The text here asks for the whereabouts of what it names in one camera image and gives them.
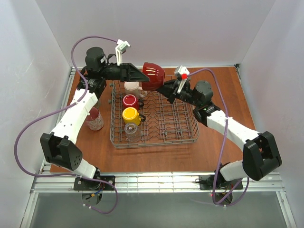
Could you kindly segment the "dark red round mug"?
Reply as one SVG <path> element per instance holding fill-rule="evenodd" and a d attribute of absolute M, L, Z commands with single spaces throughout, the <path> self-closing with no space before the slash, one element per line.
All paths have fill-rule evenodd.
<path fill-rule="evenodd" d="M 165 79 L 165 70 L 157 64 L 145 62 L 142 72 L 149 78 L 149 81 L 142 82 L 142 89 L 145 91 L 154 91 L 163 86 Z"/>

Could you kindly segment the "yellow mug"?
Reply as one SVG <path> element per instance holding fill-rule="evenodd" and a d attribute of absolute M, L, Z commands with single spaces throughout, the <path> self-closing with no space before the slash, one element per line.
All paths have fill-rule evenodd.
<path fill-rule="evenodd" d="M 137 126 L 141 124 L 141 122 L 146 121 L 146 116 L 140 114 L 137 109 L 133 107 L 127 107 L 122 112 L 122 117 L 125 124 L 134 123 Z"/>

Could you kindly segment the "pink patterned mug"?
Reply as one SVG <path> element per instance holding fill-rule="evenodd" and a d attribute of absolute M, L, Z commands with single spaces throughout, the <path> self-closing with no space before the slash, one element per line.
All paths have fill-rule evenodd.
<path fill-rule="evenodd" d="M 89 114 L 87 115 L 85 122 L 90 130 L 98 131 L 101 130 L 104 126 L 104 120 L 99 112 L 99 110 L 93 107 Z"/>

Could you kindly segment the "tall cream decorated mug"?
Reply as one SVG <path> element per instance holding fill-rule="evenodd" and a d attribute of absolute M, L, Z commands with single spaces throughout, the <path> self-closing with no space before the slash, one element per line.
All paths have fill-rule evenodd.
<path fill-rule="evenodd" d="M 100 107 L 101 102 L 98 100 L 95 107 L 98 109 Z"/>

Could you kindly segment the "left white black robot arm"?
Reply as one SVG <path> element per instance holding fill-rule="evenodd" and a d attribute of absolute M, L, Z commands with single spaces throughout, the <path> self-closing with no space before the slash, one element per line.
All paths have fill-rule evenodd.
<path fill-rule="evenodd" d="M 89 112 L 101 96 L 107 80 L 146 82 L 149 78 L 131 63 L 108 63 L 100 47 L 87 50 L 85 63 L 86 78 L 94 81 L 94 87 L 90 90 L 79 88 L 75 91 L 73 100 L 77 104 L 66 110 L 50 133 L 42 134 L 40 143 L 47 162 L 92 179 L 97 168 L 83 159 L 82 152 L 76 146 L 76 140 Z"/>

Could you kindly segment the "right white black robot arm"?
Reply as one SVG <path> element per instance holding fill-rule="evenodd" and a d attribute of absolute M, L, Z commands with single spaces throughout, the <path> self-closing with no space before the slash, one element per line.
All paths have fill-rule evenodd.
<path fill-rule="evenodd" d="M 233 118 L 226 117 L 212 102 L 213 91 L 209 82 L 200 80 L 193 89 L 189 82 L 182 89 L 179 85 L 178 80 L 170 80 L 158 88 L 157 92 L 170 103 L 179 99 L 193 105 L 193 113 L 199 123 L 225 135 L 243 152 L 242 160 L 220 166 L 216 186 L 242 178 L 259 181 L 282 165 L 274 136 L 268 131 L 260 133 L 249 129 Z"/>

